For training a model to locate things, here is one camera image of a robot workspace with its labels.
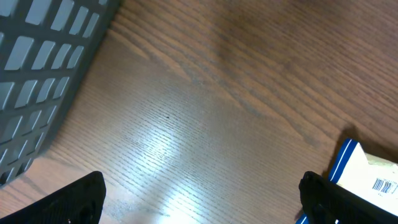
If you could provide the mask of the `yellow chips bag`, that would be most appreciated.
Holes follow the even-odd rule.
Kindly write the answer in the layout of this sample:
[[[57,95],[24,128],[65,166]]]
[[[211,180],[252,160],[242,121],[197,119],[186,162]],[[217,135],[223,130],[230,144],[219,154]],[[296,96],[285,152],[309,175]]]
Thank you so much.
[[[346,139],[324,178],[397,216],[397,164],[368,154]]]

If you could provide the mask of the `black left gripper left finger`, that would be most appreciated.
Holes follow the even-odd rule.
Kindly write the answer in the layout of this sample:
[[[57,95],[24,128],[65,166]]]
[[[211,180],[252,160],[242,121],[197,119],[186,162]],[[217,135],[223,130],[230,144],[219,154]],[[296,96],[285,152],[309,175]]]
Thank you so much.
[[[1,224],[98,224],[105,196],[103,174],[94,171],[1,218]]]

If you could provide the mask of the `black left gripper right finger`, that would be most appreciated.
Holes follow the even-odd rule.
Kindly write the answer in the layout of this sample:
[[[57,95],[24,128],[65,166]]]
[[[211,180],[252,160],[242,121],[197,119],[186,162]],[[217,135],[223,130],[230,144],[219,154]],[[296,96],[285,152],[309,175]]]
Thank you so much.
[[[304,173],[299,190],[303,214],[298,224],[397,223],[397,216],[312,171]]]

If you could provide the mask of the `grey plastic mesh basket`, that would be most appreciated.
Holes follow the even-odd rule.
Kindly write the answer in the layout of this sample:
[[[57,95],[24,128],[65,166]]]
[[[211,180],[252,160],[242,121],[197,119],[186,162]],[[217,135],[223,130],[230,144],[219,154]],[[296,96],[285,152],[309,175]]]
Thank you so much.
[[[1,185],[47,151],[118,0],[1,1]]]

